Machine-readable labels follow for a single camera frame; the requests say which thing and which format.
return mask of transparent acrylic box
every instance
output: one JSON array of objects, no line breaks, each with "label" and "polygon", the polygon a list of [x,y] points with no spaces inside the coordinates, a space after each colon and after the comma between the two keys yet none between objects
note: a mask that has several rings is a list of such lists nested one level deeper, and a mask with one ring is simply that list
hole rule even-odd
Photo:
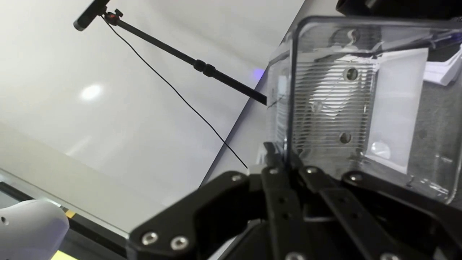
[{"label": "transparent acrylic box", "polygon": [[287,162],[457,204],[460,44],[460,22],[301,21],[264,80],[271,142]]}]

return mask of black cable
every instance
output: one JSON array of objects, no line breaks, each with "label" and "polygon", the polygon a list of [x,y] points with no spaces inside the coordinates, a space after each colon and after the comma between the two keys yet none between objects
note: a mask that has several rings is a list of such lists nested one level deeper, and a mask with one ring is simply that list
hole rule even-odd
[{"label": "black cable", "polygon": [[218,136],[218,139],[226,146],[226,149],[229,149],[229,152],[242,164],[242,166],[245,169],[246,165],[244,164],[244,161],[232,151],[232,148],[225,142],[223,138],[220,138],[220,135],[216,132],[216,129],[192,106],[187,103],[187,100],[160,74],[157,73],[134,48],[132,45],[129,45],[128,41],[125,41],[104,18],[102,21],[105,22],[106,26],[109,26],[109,29],[125,44],[128,45],[128,48],[145,64],[145,67],[148,67],[164,84],[167,84],[173,93]]}]

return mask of screw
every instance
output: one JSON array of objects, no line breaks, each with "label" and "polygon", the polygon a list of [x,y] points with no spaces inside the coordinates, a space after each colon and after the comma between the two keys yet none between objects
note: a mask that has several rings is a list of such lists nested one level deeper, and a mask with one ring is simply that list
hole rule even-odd
[{"label": "screw", "polygon": [[359,181],[362,181],[362,177],[360,175],[350,175],[349,179],[353,182],[359,182]]},{"label": "screw", "polygon": [[171,250],[174,252],[180,252],[184,250],[187,247],[189,242],[186,237],[174,237],[170,243]]},{"label": "screw", "polygon": [[285,260],[304,260],[304,257],[303,255],[293,252],[285,256]]},{"label": "screw", "polygon": [[358,80],[358,77],[359,77],[359,71],[356,68],[349,68],[345,71],[345,78],[348,81],[355,81],[355,80]]},{"label": "screw", "polygon": [[145,233],[142,236],[142,246],[148,247],[148,246],[153,246],[155,244],[155,242],[158,240],[158,236],[155,233]]},{"label": "screw", "polygon": [[379,256],[379,260],[401,260],[401,257],[391,253],[384,253]]},{"label": "screw", "polygon": [[316,174],[316,172],[317,172],[316,168],[307,168],[307,169],[306,169],[306,174],[309,174],[309,175]]},{"label": "screw", "polygon": [[232,182],[238,182],[238,181],[241,181],[241,179],[242,179],[241,175],[233,175],[233,177],[232,177]]},{"label": "screw", "polygon": [[350,142],[350,133],[348,132],[343,132],[340,133],[340,136],[337,138],[337,140],[343,145],[349,143]]}]

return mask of purple light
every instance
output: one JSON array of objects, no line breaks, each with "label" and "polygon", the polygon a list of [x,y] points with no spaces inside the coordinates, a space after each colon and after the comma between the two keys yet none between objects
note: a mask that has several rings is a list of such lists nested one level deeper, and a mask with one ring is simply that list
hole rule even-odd
[{"label": "purple light", "polygon": [[264,70],[254,70],[254,80],[255,81],[259,81],[261,80],[261,77],[262,77],[262,74],[264,74]]}]

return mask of black metal frame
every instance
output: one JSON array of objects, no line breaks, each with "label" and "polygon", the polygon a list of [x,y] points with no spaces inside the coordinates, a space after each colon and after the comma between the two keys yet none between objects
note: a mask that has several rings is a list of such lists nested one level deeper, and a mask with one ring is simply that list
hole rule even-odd
[{"label": "black metal frame", "polygon": [[[135,229],[132,260],[462,257],[462,213],[360,172],[335,181],[317,168],[283,168],[267,145],[261,175],[228,172]],[[154,234],[145,243],[142,237]],[[174,239],[186,240],[174,249]]]}]

